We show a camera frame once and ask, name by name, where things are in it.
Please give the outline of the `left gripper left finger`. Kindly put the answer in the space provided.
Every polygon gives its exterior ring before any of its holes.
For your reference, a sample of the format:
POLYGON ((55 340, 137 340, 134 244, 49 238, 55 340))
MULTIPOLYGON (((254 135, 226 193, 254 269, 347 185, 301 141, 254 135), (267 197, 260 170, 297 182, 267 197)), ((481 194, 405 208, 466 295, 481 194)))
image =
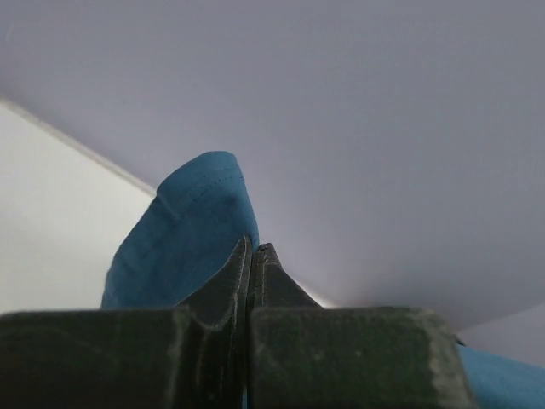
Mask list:
POLYGON ((4 408, 239 408, 252 246, 171 308, 1 318, 4 408))

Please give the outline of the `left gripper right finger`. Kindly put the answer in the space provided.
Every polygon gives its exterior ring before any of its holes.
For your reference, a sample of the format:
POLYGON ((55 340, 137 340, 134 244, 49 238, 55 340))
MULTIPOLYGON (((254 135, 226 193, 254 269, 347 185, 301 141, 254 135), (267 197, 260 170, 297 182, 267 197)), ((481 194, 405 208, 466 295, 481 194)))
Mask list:
POLYGON ((323 308, 274 247, 252 262, 252 408, 472 408, 456 337, 419 308, 323 308))

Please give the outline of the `teal blue t shirt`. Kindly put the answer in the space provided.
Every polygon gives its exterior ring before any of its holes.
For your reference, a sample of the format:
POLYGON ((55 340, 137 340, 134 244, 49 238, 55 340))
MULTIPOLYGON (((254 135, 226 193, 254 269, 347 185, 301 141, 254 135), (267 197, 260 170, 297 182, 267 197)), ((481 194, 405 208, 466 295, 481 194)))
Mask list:
POLYGON ((106 274, 105 309, 169 308, 199 289, 243 237, 259 244, 236 157, 203 153, 158 187, 106 274))

